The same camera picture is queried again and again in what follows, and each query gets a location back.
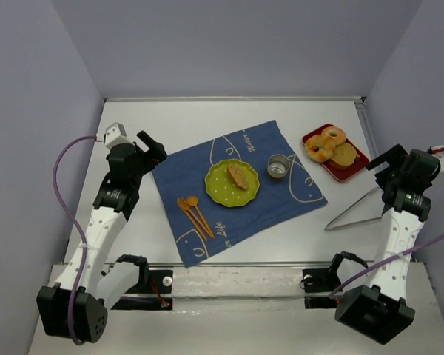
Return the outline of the speckled bread slice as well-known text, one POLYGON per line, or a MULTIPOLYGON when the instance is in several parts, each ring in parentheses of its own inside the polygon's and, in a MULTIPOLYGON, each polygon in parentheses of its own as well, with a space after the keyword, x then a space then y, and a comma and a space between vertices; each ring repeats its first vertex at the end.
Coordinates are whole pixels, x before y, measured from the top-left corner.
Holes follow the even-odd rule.
POLYGON ((232 182, 239 188, 247 190, 249 188, 249 182, 242 170, 242 168, 236 163, 229 163, 227 166, 227 173, 232 182))

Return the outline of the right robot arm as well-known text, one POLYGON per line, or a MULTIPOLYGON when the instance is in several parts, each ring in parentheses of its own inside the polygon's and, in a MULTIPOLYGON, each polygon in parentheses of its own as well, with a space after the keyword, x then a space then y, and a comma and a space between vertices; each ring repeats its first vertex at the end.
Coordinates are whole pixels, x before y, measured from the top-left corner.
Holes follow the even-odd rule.
POLYGON ((412 324, 406 279, 414 244, 431 210, 424 191, 444 171, 443 146, 410 152, 397 144, 366 164, 382 190, 381 238, 372 265, 336 287, 334 318, 385 345, 412 324))

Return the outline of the metal serving tongs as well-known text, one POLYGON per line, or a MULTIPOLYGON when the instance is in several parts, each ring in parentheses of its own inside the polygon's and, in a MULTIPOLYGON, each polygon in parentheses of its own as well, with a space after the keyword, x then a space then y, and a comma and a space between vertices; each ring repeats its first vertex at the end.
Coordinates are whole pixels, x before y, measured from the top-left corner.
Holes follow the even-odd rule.
POLYGON ((362 226, 370 223, 375 223, 381 220, 381 216, 376 217, 364 217, 363 219, 354 220, 354 213, 358 210, 363 203, 370 197, 377 195, 380 192, 379 187, 374 187, 370 189, 365 194, 363 194, 359 199, 357 199, 353 204, 343 210, 339 215, 330 220, 325 226, 324 231, 337 231, 342 229, 348 229, 355 226, 362 226))

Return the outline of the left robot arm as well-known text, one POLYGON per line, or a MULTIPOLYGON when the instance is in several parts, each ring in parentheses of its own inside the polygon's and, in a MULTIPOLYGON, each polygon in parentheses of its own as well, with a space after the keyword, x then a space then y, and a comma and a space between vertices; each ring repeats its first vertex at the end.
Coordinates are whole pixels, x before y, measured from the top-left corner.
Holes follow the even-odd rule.
POLYGON ((147 150, 129 140, 119 123, 104 132, 109 171, 92 204, 90 220, 82 227, 73 214, 68 215, 81 241, 56 281, 41 287, 36 297, 48 336, 71 339, 77 346, 99 341, 111 308, 132 287, 149 281, 149 265, 142 256, 123 254, 110 272, 103 272, 110 249, 139 200, 143 176, 167 159, 162 143, 145 131, 137 137, 147 150))

